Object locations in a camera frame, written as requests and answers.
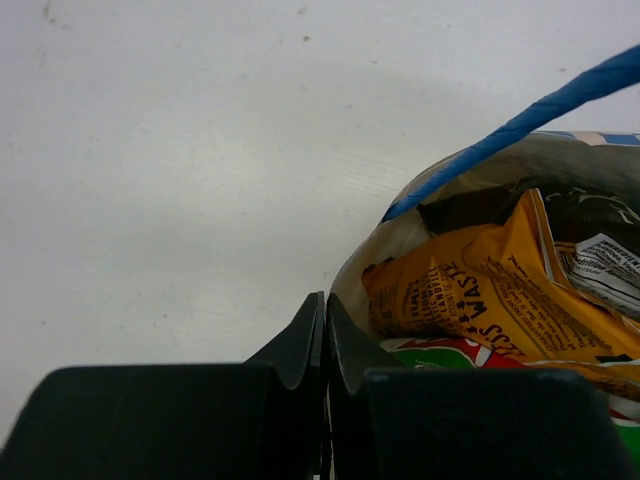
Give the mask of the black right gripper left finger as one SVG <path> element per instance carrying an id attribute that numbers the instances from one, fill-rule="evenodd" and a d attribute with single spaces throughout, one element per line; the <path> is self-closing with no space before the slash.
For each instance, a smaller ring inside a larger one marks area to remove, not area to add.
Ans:
<path id="1" fill-rule="evenodd" d="M 320 465 L 322 293 L 242 363 L 82 366 L 35 388 L 5 479 L 309 479 Z"/>

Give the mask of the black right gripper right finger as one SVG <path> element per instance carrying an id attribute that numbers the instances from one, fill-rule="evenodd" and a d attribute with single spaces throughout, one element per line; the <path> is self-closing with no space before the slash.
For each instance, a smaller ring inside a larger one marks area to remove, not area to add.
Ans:
<path id="1" fill-rule="evenodd" d="M 632 479 L 604 399 L 562 370 L 410 369 L 327 302 L 339 479 Z"/>

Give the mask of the green Chuba chips bag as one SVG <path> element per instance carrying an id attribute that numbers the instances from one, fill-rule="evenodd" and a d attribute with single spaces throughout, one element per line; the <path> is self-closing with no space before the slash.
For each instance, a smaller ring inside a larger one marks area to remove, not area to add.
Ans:
<path id="1" fill-rule="evenodd" d="M 412 369 L 522 369 L 528 366 L 463 338 L 397 338 L 379 346 Z M 639 402 L 605 393 L 618 426 L 639 427 Z"/>

